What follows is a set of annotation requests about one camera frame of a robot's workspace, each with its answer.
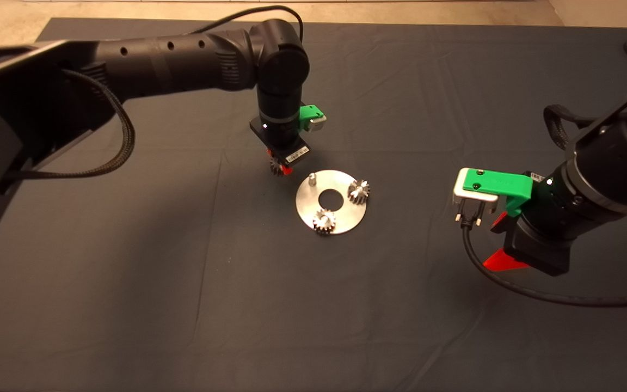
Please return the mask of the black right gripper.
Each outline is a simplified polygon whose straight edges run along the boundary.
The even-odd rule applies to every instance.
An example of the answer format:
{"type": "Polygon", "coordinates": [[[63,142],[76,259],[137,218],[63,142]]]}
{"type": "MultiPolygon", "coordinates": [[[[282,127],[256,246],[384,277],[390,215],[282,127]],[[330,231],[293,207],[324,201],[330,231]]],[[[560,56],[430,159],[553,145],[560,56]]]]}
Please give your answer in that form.
{"type": "Polygon", "coordinates": [[[505,233],[505,239],[503,248],[483,261],[487,270],[512,271],[532,266],[554,277],[570,270],[570,240],[545,236],[525,219],[510,217],[507,211],[495,219],[490,231],[505,233]]]}

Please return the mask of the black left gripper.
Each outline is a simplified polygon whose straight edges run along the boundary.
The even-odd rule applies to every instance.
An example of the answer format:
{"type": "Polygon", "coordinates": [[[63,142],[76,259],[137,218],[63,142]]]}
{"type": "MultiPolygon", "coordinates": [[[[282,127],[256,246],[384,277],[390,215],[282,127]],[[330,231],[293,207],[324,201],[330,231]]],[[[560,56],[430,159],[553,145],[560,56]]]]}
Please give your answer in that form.
{"type": "Polygon", "coordinates": [[[251,131],[281,164],[281,176],[289,176],[293,168],[311,152],[311,148],[299,136],[292,122],[249,122],[251,131]]]}

